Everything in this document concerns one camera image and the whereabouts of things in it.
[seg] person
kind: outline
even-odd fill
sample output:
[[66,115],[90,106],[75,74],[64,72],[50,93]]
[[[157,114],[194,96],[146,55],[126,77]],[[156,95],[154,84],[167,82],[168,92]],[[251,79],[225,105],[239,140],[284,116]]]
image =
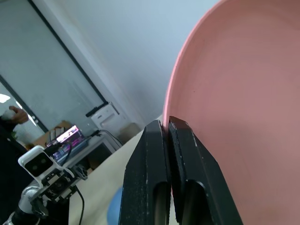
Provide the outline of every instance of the person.
[[[16,210],[22,191],[33,181],[18,164],[18,158],[27,151],[11,136],[17,124],[28,121],[28,115],[14,106],[10,106],[9,109],[15,112],[11,120],[3,120],[0,117],[0,225]],[[68,224],[68,203],[56,206],[49,203],[47,207],[50,216],[40,224]]]

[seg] table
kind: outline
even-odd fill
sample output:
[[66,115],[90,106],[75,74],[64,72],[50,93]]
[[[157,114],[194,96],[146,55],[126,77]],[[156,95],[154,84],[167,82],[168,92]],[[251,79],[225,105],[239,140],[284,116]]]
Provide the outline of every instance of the table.
[[[82,225],[107,225],[109,203],[123,184],[126,164],[141,136],[142,132],[112,154],[90,174],[86,181],[78,182],[77,186],[85,200]],[[70,199],[69,225],[78,225],[81,210],[82,201],[76,193]],[[173,203],[171,203],[169,224],[177,225]]]

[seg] blue object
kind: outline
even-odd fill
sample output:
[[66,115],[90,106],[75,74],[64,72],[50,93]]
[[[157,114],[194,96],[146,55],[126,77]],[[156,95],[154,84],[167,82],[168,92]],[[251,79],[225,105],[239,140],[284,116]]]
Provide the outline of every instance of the blue object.
[[108,207],[108,212],[107,212],[108,225],[118,225],[119,224],[122,190],[123,190],[123,187],[120,187],[118,189],[118,191],[112,198],[112,201]]

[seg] hand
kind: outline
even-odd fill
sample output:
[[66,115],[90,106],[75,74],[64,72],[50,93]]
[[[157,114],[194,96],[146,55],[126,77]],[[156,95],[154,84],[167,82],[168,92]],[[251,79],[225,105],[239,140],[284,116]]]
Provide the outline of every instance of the hand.
[[14,106],[9,107],[10,110],[15,112],[15,115],[11,119],[11,122],[14,124],[22,124],[28,121],[28,115],[23,109],[19,109]]

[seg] black frame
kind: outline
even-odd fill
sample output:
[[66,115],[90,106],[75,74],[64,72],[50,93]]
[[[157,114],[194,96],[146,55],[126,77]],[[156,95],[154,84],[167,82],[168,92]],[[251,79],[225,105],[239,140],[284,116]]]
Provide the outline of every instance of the black frame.
[[[82,73],[83,77],[88,81],[92,89],[96,92],[96,94],[99,96],[99,98],[103,101],[103,104],[101,104],[98,107],[95,107],[91,111],[87,112],[86,116],[89,117],[92,114],[94,114],[98,109],[104,107],[105,105],[109,104],[108,101],[103,97],[103,95],[100,93],[100,91],[97,89],[93,81],[89,78],[89,76],[86,74],[84,69],[80,66],[78,61],[75,59],[75,57],[72,55],[72,53],[68,50],[66,45],[62,42],[61,38],[57,35],[57,33],[54,31],[50,23],[46,20],[46,18],[43,16],[41,11],[38,9],[38,7],[34,4],[32,0],[27,0],[32,8],[36,11],[38,16],[42,19],[44,24],[47,26],[49,31],[54,35],[56,40],[59,42],[60,46],[65,50],[65,52],[68,54],[70,59],[74,62],[75,66],[79,69],[79,71]],[[15,90],[9,85],[9,83],[0,75],[0,82],[3,84],[3,86],[11,93],[11,95],[22,105],[24,110],[30,115],[34,116],[39,122],[37,123],[38,126],[46,133],[49,131],[49,129],[41,122],[41,120],[35,115],[35,113],[26,105],[26,103],[21,99],[21,97],[15,92]]]

